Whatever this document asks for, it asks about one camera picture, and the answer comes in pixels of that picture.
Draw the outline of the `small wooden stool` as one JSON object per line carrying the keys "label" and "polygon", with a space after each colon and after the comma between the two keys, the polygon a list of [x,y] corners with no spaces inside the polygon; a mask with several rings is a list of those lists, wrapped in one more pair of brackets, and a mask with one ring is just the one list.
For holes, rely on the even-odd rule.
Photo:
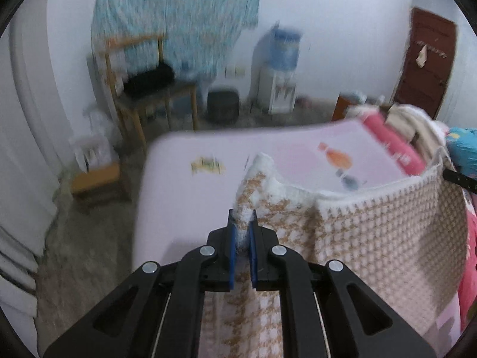
{"label": "small wooden stool", "polygon": [[70,183],[70,192],[79,204],[88,204],[94,196],[105,196],[108,192],[120,199],[130,200],[119,163],[75,175]]}

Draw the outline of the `teal floral wall cloth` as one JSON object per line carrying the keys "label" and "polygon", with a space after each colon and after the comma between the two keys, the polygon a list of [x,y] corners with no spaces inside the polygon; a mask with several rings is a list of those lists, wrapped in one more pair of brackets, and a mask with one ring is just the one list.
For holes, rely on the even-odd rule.
{"label": "teal floral wall cloth", "polygon": [[164,57],[201,77],[214,77],[245,29],[259,21],[260,0],[96,0],[91,24],[95,50],[107,40],[163,34]]}

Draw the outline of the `white garment on bed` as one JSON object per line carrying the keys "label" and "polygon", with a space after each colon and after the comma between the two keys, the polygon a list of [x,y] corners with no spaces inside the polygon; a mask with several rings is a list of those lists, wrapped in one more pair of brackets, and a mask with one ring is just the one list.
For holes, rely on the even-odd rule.
{"label": "white garment on bed", "polygon": [[[382,125],[403,140],[403,138],[401,138],[397,132],[385,125],[386,116],[389,109],[390,107],[378,107],[376,105],[368,104],[352,105],[344,111],[344,118],[359,118],[363,123],[367,121],[369,124]],[[429,115],[428,129],[430,135],[429,138],[426,138],[424,141],[419,139],[417,142],[408,143],[417,151],[419,156],[425,162],[430,161],[440,147],[445,147],[445,135],[449,131],[445,124],[442,124],[439,121],[434,121]]]}

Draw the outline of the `white plastic bag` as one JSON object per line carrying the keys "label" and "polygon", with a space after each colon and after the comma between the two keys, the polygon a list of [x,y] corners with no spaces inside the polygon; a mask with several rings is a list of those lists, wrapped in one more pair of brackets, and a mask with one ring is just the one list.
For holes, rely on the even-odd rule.
{"label": "white plastic bag", "polygon": [[114,149],[114,144],[120,137],[117,126],[98,108],[86,110],[86,116],[90,121],[91,132],[69,139],[79,170],[88,173],[119,163],[119,156]]}

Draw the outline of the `pink floral blanket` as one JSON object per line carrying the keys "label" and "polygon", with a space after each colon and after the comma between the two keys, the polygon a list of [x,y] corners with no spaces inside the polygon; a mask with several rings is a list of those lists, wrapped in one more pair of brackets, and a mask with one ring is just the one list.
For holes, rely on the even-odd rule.
{"label": "pink floral blanket", "polygon": [[[419,175],[430,161],[425,162],[417,151],[395,133],[377,124],[363,123],[388,150],[407,175]],[[461,328],[465,329],[476,314],[476,194],[465,192],[467,201],[467,260],[458,296]]]}

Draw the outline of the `teal blue garment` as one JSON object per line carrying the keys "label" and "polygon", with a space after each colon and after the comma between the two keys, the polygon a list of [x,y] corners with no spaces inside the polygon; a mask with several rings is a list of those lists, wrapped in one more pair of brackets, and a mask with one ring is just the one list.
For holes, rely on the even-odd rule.
{"label": "teal blue garment", "polygon": [[477,131],[475,128],[453,127],[446,138],[446,147],[453,165],[467,177],[477,176]]}

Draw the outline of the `beige garment on bed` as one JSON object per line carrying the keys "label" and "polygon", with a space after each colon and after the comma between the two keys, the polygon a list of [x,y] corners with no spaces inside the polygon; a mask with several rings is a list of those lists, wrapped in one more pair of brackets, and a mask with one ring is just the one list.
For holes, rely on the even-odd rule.
{"label": "beige garment on bed", "polygon": [[419,107],[394,104],[387,112],[385,125],[393,129],[407,143],[429,138],[428,115]]}

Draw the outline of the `pink cartoon bed sheet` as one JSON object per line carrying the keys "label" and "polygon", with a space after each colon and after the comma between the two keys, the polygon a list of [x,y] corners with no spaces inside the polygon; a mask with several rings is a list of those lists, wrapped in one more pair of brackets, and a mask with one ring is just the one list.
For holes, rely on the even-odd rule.
{"label": "pink cartoon bed sheet", "polygon": [[[361,121],[299,129],[173,133],[157,139],[148,151],[133,265],[147,260],[175,262],[224,224],[259,154],[274,161],[287,183],[313,192],[348,194],[418,176],[407,175]],[[461,320],[457,293],[446,313],[456,321],[450,332],[455,343]]]}

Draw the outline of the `black trash bin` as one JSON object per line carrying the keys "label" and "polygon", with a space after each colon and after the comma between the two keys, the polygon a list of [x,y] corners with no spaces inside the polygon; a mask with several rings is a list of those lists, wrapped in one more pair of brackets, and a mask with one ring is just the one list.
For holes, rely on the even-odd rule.
{"label": "black trash bin", "polygon": [[209,91],[207,119],[214,124],[232,124],[239,118],[240,100],[235,90]]}

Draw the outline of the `wooden chair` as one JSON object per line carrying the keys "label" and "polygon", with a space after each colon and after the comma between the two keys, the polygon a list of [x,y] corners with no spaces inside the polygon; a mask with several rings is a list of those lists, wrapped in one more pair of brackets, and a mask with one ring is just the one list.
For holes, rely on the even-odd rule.
{"label": "wooden chair", "polygon": [[[164,41],[167,35],[164,33],[154,33],[136,37],[109,37],[104,41],[104,51],[100,53],[106,65],[106,83],[111,92],[112,101],[117,111],[120,123],[120,131],[123,138],[129,138],[129,133],[125,124],[130,119],[137,137],[141,143],[142,150],[147,151],[147,141],[144,134],[141,115],[149,107],[162,104],[166,110],[167,123],[171,123],[171,102],[174,99],[188,96],[190,98],[192,110],[192,129],[199,129],[198,119],[198,84],[194,80],[181,80],[175,76],[164,58]],[[141,72],[125,82],[121,93],[117,91],[117,76],[113,72],[111,55],[115,52],[125,51],[132,47],[139,46],[147,42],[155,42],[158,52],[158,64],[152,70]]]}

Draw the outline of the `brown wooden door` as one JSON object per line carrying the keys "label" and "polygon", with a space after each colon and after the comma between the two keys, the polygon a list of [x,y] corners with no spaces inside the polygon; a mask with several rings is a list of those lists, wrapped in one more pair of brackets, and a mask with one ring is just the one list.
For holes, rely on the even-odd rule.
{"label": "brown wooden door", "polygon": [[454,22],[414,7],[408,49],[393,101],[419,107],[434,119],[451,76],[456,42]]}

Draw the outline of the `blue water bottle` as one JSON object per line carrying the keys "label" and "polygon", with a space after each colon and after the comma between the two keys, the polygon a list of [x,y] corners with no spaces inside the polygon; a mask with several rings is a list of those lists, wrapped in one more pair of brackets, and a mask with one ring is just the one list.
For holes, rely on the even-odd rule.
{"label": "blue water bottle", "polygon": [[272,29],[269,66],[279,71],[295,71],[298,66],[302,33],[290,27]]}

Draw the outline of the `white curtain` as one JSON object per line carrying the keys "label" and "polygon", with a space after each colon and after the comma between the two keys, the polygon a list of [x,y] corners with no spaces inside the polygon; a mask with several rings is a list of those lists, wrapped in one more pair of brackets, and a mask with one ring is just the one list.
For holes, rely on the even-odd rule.
{"label": "white curtain", "polygon": [[37,260],[58,213],[58,175],[41,153],[20,102],[10,52],[1,35],[1,310],[15,336],[37,347]]}

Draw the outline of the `beige white houndstooth coat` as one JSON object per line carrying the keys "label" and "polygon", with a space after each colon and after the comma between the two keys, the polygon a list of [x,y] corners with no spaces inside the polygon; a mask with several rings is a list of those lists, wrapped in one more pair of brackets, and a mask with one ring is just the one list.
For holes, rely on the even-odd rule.
{"label": "beige white houndstooth coat", "polygon": [[250,285],[247,227],[252,217],[305,260],[339,260],[443,357],[456,321],[446,313],[467,260],[467,204],[446,182],[438,149],[422,175],[348,194],[287,183],[265,154],[255,157],[234,202],[237,272],[231,293],[209,293],[203,357],[281,357],[280,300]]}

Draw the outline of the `white water dispenser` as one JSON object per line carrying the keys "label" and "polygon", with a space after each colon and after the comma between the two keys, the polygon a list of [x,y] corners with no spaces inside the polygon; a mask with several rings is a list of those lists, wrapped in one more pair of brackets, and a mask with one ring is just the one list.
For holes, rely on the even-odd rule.
{"label": "white water dispenser", "polygon": [[258,105],[268,114],[289,114],[294,109],[296,88],[293,72],[265,66],[260,71]]}

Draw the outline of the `wall power socket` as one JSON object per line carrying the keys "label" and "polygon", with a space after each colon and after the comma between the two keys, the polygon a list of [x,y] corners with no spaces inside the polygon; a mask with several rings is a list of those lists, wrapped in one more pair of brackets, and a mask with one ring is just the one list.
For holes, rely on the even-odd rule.
{"label": "wall power socket", "polygon": [[243,77],[245,73],[246,69],[243,66],[227,66],[225,70],[227,78]]}

